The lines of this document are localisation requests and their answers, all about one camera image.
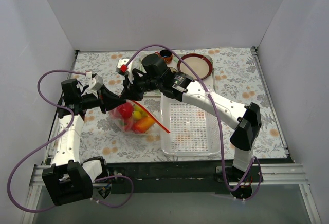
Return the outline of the orange fake mango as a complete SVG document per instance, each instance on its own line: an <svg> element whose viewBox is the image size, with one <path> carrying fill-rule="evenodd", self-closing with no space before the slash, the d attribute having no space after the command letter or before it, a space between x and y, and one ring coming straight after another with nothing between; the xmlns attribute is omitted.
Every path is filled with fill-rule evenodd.
<svg viewBox="0 0 329 224"><path fill-rule="evenodd" d="M151 117L144 117L138 120L132 126L132 131L137 134L142 134L148 131L155 124L155 120Z"/></svg>

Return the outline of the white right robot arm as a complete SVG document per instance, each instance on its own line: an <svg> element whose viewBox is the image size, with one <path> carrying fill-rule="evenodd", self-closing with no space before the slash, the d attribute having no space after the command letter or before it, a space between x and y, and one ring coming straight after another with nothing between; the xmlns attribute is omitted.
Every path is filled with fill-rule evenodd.
<svg viewBox="0 0 329 224"><path fill-rule="evenodd" d="M232 174L237 181L251 176L254 141L262 126L260 107L231 101L207 88L202 81L183 72L172 72L157 54L142 60L144 70L132 67L132 60L121 59L117 71L125 77L121 98L139 101L145 92L159 90L164 96L196 106L233 129L230 142L235 146Z"/></svg>

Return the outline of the clear zip top bag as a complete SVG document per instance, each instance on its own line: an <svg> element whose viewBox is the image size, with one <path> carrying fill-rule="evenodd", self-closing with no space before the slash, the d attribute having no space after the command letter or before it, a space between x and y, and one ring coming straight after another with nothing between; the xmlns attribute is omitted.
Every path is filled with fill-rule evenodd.
<svg viewBox="0 0 329 224"><path fill-rule="evenodd" d="M127 100L126 103L108 111L117 127L128 135L153 135L170 130L160 119L141 103Z"/></svg>

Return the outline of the red fake apple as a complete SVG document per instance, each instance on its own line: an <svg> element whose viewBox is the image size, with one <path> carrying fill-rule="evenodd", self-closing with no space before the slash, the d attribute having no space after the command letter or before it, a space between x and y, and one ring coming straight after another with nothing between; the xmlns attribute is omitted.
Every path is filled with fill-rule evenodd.
<svg viewBox="0 0 329 224"><path fill-rule="evenodd" d="M128 119L132 116L134 111L133 105L129 102L126 102L117 107L118 113L121 115L122 118Z"/></svg>

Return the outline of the yellow fake lemon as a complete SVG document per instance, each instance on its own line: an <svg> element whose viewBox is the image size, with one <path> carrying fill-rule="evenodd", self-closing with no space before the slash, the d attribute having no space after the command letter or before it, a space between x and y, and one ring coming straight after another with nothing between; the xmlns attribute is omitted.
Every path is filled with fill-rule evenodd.
<svg viewBox="0 0 329 224"><path fill-rule="evenodd" d="M142 114L139 111L133 111L132 117L135 121L142 119Z"/></svg>

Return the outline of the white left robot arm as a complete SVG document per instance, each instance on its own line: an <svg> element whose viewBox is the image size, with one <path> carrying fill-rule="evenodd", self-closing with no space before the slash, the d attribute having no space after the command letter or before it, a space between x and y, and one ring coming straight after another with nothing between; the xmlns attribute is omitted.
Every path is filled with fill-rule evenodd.
<svg viewBox="0 0 329 224"><path fill-rule="evenodd" d="M100 108L102 113L120 106L125 100L109 91L100 76L94 74L88 85L81 87L77 79L61 83L64 108L59 109L57 147L51 167L44 169L42 179L55 206L92 197L93 183L106 182L109 170L102 156L80 161L81 132L87 110Z"/></svg>

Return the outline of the white plastic basket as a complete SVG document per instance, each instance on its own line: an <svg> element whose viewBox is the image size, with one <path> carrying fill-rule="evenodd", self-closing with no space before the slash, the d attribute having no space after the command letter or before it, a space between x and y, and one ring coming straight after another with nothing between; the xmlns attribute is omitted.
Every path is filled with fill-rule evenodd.
<svg viewBox="0 0 329 224"><path fill-rule="evenodd" d="M221 152L217 118L190 104L160 97L161 149L167 155L201 157Z"/></svg>

